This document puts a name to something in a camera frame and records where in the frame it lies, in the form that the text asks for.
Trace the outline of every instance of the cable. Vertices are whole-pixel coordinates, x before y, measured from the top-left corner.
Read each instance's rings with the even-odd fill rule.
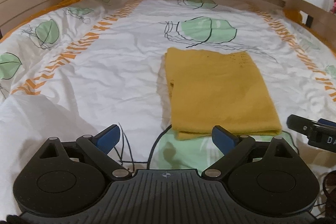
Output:
[[[116,147],[114,147],[114,150],[117,152],[117,155],[118,155],[118,158],[119,158],[120,162],[122,162],[120,154],[119,154],[118,150],[116,149]]]
[[[330,193],[327,190],[329,186],[336,185],[336,170],[329,172],[323,179],[322,189],[327,201],[325,202],[325,216],[331,217],[336,220],[336,202],[334,201],[336,196],[336,189],[333,189]]]
[[[158,144],[158,142],[159,142],[159,140],[161,139],[161,137],[163,136],[163,135],[165,135],[167,132],[168,132],[168,130],[169,129],[171,129],[171,125],[170,126],[168,126],[157,138],[156,138],[156,140],[155,140],[155,142],[154,142],[154,144],[153,144],[153,146],[152,146],[152,149],[151,149],[151,151],[150,151],[150,153],[149,153],[149,156],[148,156],[148,161],[147,161],[147,170],[150,168],[150,166],[151,166],[151,161],[152,161],[152,157],[153,157],[153,154],[154,154],[154,150],[155,150],[155,147],[156,147],[156,145]]]
[[[122,135],[123,135],[123,146],[122,146],[122,150],[121,150],[121,159],[120,159],[120,161],[121,161],[121,166],[123,166],[123,164],[124,164],[124,162],[125,162],[125,161],[123,161],[123,153],[124,153],[124,146],[125,146],[124,138],[125,138],[126,141],[127,141],[128,150],[129,150],[129,154],[130,154],[130,157],[131,157],[131,163],[132,163],[132,167],[133,167],[133,173],[134,173],[134,172],[135,172],[135,164],[134,164],[134,160],[133,160],[133,155],[132,155],[131,146],[130,146],[130,144],[129,144],[129,141],[128,141],[128,139],[127,139],[126,134],[124,133],[123,128],[121,127],[121,124],[118,123],[118,126],[119,126],[120,131],[121,131],[121,133],[122,133]]]
[[[293,144],[293,146],[295,147],[295,149],[296,149],[296,151],[297,151],[297,154],[300,155],[299,148],[295,145],[292,134],[290,134],[289,132],[284,131],[284,130],[283,130],[283,132],[285,132],[285,133],[287,133],[287,134],[289,135],[289,137],[290,137],[290,139],[291,139],[291,141],[292,141],[292,144]]]

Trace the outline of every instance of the folded yellow cloth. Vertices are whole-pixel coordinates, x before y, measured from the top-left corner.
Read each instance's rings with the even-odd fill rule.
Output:
[[[169,48],[165,68],[178,139],[209,135],[216,125],[235,135],[280,133],[263,77],[246,52]]]

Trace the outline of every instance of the orange zigzag stripe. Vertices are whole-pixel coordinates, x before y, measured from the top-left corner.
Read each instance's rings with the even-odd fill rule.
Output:
[[[317,65],[310,58],[308,58],[305,50],[295,42],[295,36],[290,34],[289,30],[280,21],[274,20],[271,15],[265,12],[261,12],[256,6],[251,6],[250,11],[260,15],[264,21],[266,21],[268,25],[279,35],[280,39],[283,42],[286,42],[291,49],[297,52],[297,57],[305,64],[308,70],[315,73],[320,73],[324,76],[327,75],[324,71],[318,69]],[[325,90],[336,90],[333,83],[331,83],[329,79],[316,77],[315,80],[323,84]],[[336,92],[331,94],[328,93],[328,95],[332,98],[333,102],[336,102]]]
[[[113,23],[108,23],[104,22],[103,20],[110,20],[110,21],[117,21],[118,17],[117,15],[122,15],[120,17],[126,17],[128,16],[138,5],[142,2],[143,0],[128,0],[125,5],[120,8],[118,11],[115,12],[115,14],[110,15],[109,17],[105,17],[99,22],[97,22],[92,30],[98,30],[98,31],[105,31],[110,28],[104,27],[107,25],[112,25]],[[52,79],[54,77],[53,71],[59,68],[60,66],[65,65],[62,61],[65,61],[66,63],[70,63],[71,59],[75,59],[78,54],[81,52],[78,51],[83,51],[86,50],[93,42],[95,42],[100,36],[100,33],[95,33],[95,32],[88,32],[84,35],[82,39],[77,41],[76,44],[75,42],[72,42],[70,45],[73,45],[74,47],[68,46],[68,50],[75,50],[74,51],[66,51],[61,53],[55,60],[50,61],[49,63],[51,64],[50,66],[46,66],[45,69],[48,70],[43,70],[41,71],[41,75],[38,77],[31,79],[27,79],[21,86],[18,86],[15,90],[11,92],[11,94],[14,94],[17,91],[23,91],[28,95],[39,95],[41,91],[36,91],[36,89],[39,89],[42,87],[47,81],[42,81],[39,83],[35,83],[35,81],[40,80],[41,78],[44,78],[46,80]]]

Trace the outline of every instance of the metal screw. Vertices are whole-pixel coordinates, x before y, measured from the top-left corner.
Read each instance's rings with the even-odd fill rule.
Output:
[[[204,174],[208,177],[216,178],[221,175],[221,172],[217,169],[208,169],[204,172]]]
[[[128,176],[129,172],[126,169],[117,169],[112,172],[112,175],[114,175],[116,178],[123,178],[125,176]]]

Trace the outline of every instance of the bed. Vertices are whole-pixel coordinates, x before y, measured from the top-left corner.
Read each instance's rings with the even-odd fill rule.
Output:
[[[19,213],[12,183],[50,136],[73,141],[117,124],[122,137],[109,156],[132,172],[201,172],[222,157],[211,137],[178,141],[170,128],[164,64],[170,47],[247,52],[275,105],[281,136],[320,181],[336,163],[333,153],[308,146],[286,126],[290,114],[336,121],[335,19],[320,8],[303,0],[1,1],[0,27],[7,31],[0,43],[0,195],[8,201],[2,219]],[[18,25],[22,14],[54,2]],[[290,8],[313,15],[311,29],[290,20]],[[211,22],[207,39],[190,32],[199,22]],[[212,24],[224,24],[217,28],[221,41]],[[313,214],[322,211],[316,206]]]

